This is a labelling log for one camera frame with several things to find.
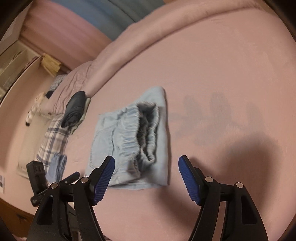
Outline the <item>folded pale green garment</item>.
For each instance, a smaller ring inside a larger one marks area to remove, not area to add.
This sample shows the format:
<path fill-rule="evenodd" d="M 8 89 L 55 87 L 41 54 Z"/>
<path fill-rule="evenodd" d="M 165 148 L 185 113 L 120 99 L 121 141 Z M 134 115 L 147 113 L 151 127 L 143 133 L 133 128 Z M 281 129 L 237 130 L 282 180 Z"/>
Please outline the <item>folded pale green garment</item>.
<path fill-rule="evenodd" d="M 91 102 L 91 98 L 86 98 L 85 106 L 84 106 L 84 110 L 83 110 L 83 113 L 82 113 L 80 119 L 77 120 L 77 121 L 75 121 L 75 122 L 69 127 L 70 135 L 74 134 L 75 130 L 77 130 L 78 127 L 79 127 L 79 125 L 85 120 L 86 112 L 87 112 L 87 110 L 88 110 L 88 107 L 89 107 L 90 102 Z"/>

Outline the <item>light blue strawberry pants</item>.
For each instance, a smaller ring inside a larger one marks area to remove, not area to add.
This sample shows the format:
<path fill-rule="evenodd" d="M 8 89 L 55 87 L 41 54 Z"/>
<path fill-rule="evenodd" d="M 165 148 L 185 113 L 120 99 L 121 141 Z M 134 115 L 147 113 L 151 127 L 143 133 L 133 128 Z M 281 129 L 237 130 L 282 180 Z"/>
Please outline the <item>light blue strawberry pants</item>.
<path fill-rule="evenodd" d="M 107 156 L 115 159 L 109 186 L 141 190 L 168 185 L 169 154 L 165 90 L 148 89 L 130 105 L 99 116 L 89 160 L 89 175 Z"/>

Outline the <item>yellow pleated lamp shade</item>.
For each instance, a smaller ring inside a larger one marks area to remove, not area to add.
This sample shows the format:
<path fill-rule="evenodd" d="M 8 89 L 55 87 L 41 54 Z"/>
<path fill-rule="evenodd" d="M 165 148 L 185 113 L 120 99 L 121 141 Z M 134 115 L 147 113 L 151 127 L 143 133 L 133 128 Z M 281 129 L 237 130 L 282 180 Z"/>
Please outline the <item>yellow pleated lamp shade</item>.
<path fill-rule="evenodd" d="M 62 63 L 49 54 L 44 53 L 41 59 L 41 66 L 49 73 L 49 75 L 55 77 L 59 72 Z"/>

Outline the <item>pink duvet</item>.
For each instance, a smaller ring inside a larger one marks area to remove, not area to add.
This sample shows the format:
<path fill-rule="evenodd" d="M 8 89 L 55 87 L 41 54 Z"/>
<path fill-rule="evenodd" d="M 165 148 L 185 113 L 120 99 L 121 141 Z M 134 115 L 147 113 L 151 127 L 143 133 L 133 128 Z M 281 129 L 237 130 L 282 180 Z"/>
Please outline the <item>pink duvet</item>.
<path fill-rule="evenodd" d="M 240 11 L 262 9 L 257 1 L 174 1 L 130 25 L 93 61 L 72 70 L 54 91 L 43 111 L 64 113 L 71 96 L 80 90 L 93 97 L 126 63 L 150 45 L 169 34 L 207 17 Z"/>

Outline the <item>blue curtain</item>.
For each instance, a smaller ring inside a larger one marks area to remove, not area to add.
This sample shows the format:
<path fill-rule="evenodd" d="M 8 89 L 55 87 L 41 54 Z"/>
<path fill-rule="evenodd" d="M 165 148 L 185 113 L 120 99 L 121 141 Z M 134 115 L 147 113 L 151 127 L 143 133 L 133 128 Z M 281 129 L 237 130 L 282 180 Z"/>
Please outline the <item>blue curtain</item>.
<path fill-rule="evenodd" d="M 57 0 L 114 41 L 128 26 L 165 5 L 161 0 Z"/>

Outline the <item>plaid pillow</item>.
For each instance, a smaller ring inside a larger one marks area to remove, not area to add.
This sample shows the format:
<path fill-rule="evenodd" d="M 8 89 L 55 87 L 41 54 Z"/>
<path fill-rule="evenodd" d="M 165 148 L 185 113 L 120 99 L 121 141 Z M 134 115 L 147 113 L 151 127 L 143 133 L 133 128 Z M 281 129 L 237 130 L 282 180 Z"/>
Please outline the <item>plaid pillow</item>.
<path fill-rule="evenodd" d="M 54 78 L 54 81 L 53 83 L 51 84 L 48 92 L 46 93 L 45 97 L 47 99 L 49 99 L 52 94 L 54 93 L 54 91 L 57 89 L 57 87 L 61 84 L 61 82 L 64 80 L 64 78 L 67 76 L 67 74 L 62 74 L 62 75 L 57 75 L 55 78 Z"/>
<path fill-rule="evenodd" d="M 63 116 L 63 114 L 59 114 L 51 120 L 36 154 L 37 161 L 43 163 L 46 172 L 54 154 L 63 154 L 68 142 L 70 132 L 68 128 L 61 126 Z"/>

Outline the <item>pink curtain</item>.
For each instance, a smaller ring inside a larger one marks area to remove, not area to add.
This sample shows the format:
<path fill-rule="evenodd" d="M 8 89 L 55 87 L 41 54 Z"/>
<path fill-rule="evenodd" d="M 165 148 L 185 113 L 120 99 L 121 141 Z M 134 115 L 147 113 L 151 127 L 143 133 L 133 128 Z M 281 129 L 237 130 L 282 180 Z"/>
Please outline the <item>pink curtain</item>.
<path fill-rule="evenodd" d="M 112 42 L 88 21 L 53 1 L 33 1 L 20 40 L 71 70 L 94 60 Z"/>

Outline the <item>white plush toy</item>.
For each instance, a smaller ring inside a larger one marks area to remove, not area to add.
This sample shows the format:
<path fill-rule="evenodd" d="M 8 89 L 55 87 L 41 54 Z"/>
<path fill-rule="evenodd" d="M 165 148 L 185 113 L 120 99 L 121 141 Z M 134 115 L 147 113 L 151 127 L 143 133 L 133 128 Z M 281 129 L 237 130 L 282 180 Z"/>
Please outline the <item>white plush toy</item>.
<path fill-rule="evenodd" d="M 35 116 L 36 112 L 38 111 L 43 99 L 45 98 L 46 94 L 44 92 L 41 92 L 35 97 L 34 103 L 30 110 L 27 113 L 26 119 L 25 119 L 25 124 L 26 126 L 30 126 L 33 117 Z"/>

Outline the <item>folded dark denim jeans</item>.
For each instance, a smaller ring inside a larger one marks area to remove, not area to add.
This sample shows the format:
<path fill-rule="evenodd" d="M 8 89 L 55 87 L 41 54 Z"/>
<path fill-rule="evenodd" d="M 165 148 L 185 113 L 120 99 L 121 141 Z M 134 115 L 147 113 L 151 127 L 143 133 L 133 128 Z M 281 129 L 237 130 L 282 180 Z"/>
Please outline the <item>folded dark denim jeans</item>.
<path fill-rule="evenodd" d="M 66 110 L 62 118 L 61 127 L 70 127 L 75 121 L 79 120 L 85 106 L 86 94 L 84 91 L 76 92 L 66 105 Z"/>

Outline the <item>folded blue denim shorts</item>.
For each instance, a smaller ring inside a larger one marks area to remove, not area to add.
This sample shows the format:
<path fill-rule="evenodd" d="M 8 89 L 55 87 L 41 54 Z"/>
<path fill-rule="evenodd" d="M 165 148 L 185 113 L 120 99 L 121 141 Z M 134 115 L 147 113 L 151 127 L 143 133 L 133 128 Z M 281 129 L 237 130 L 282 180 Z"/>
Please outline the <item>folded blue denim shorts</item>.
<path fill-rule="evenodd" d="M 49 164 L 48 171 L 46 173 L 46 180 L 49 184 L 54 182 L 60 182 L 63 177 L 65 166 L 67 163 L 67 156 L 64 154 L 55 153 Z"/>

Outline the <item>far plaid pillow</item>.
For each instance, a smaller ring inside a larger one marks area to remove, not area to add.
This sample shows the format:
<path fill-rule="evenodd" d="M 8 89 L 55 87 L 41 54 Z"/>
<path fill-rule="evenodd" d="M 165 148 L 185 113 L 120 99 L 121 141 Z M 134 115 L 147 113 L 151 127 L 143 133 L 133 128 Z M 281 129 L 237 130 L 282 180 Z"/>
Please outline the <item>far plaid pillow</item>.
<path fill-rule="evenodd" d="M 61 82 L 64 80 L 64 78 L 67 76 L 67 74 L 62 74 L 62 75 L 57 75 L 55 78 L 54 78 L 54 81 L 53 83 L 51 84 L 48 92 L 46 93 L 45 97 L 47 99 L 49 99 L 52 94 L 54 93 L 54 91 L 57 89 L 57 87 L 61 84 Z"/>

